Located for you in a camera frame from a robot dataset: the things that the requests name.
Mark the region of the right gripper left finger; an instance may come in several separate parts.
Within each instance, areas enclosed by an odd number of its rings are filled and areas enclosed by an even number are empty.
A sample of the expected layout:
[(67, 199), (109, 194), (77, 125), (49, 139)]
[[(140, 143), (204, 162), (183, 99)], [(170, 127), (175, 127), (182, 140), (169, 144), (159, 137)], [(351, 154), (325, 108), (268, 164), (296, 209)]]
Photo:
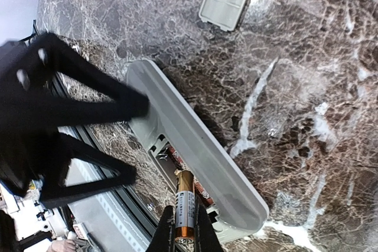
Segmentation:
[(168, 205), (158, 223), (157, 229), (146, 252), (173, 252), (175, 251), (175, 217), (174, 207)]

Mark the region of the grey remote control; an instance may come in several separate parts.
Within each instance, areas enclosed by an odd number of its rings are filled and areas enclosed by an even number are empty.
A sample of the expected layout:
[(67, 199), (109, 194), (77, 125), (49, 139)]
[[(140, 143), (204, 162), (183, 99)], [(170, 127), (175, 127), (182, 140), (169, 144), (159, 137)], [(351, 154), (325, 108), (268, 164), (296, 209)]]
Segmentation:
[(168, 157), (168, 146), (213, 200), (207, 212), (220, 242), (258, 232), (268, 205), (159, 67), (151, 60), (134, 61), (125, 82), (149, 98), (148, 115), (128, 125), (171, 190), (177, 163)]

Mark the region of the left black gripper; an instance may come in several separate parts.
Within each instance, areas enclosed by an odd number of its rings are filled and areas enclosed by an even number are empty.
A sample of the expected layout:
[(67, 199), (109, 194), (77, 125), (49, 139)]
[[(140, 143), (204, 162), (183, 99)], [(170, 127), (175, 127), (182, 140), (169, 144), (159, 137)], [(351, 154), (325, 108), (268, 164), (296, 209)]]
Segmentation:
[[(20, 41), (1, 46), (1, 184), (25, 197), (30, 182), (42, 179), (40, 201), (48, 209), (134, 184), (134, 166), (58, 132), (57, 126), (144, 117), (148, 97), (99, 70), (53, 33), (44, 34), (44, 46)], [(52, 98), (47, 85), (57, 71), (113, 100)], [(115, 176), (101, 178), (95, 165)]]

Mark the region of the gold grey AAA battery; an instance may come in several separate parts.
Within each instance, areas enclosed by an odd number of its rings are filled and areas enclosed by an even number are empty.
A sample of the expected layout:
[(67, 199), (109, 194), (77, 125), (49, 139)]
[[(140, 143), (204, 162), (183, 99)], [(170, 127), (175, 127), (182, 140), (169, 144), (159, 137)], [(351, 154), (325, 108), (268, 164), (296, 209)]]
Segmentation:
[(192, 244), (194, 241), (194, 176), (190, 171), (177, 173), (175, 195), (175, 242)]

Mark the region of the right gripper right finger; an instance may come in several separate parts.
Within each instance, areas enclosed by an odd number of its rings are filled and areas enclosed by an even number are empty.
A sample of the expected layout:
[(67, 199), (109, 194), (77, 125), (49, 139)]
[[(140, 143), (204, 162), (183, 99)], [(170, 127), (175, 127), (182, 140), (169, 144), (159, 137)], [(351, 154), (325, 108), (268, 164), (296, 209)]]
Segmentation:
[(194, 224), (195, 252), (223, 252), (207, 211), (200, 203), (195, 204)]

